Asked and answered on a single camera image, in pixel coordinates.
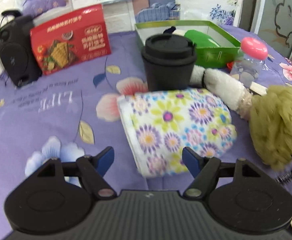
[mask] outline black speaker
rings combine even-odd
[[[42,74],[31,50],[32,17],[16,10],[4,11],[1,15],[14,16],[14,19],[0,27],[0,60],[12,82],[22,87]]]

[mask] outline gray ribbed panel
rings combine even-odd
[[[123,191],[120,197],[98,202],[76,227],[51,236],[14,232],[7,240],[292,240],[281,231],[264,236],[232,232],[215,222],[200,202],[186,201],[177,192]]]

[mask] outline purple tablecloth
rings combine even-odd
[[[234,27],[223,28],[239,40],[255,36]],[[26,165],[28,170],[36,167],[38,156],[60,153],[64,160],[71,160],[75,153],[96,155],[106,146],[113,146],[115,160],[105,179],[117,192],[122,189],[183,191],[192,181],[189,173],[156,179],[144,179],[138,174],[118,120],[115,99],[120,94],[145,89],[143,63],[135,33],[112,34],[110,43],[111,55],[41,77],[23,89],[15,89],[10,80],[5,86],[7,76],[0,77],[0,239],[11,230],[4,215],[4,200],[25,179]],[[258,83],[292,85],[279,65],[288,62],[272,48],[268,49],[273,58],[266,60]],[[235,113],[232,118],[238,139],[222,160],[234,162],[245,157],[273,178],[277,177],[255,153],[247,122]],[[292,193],[292,182],[286,188]]]

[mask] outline cracker box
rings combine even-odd
[[[36,26],[30,37],[33,54],[45,75],[111,53],[100,4]]]

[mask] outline glass panel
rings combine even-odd
[[[266,0],[259,37],[284,57],[292,51],[292,0]]]

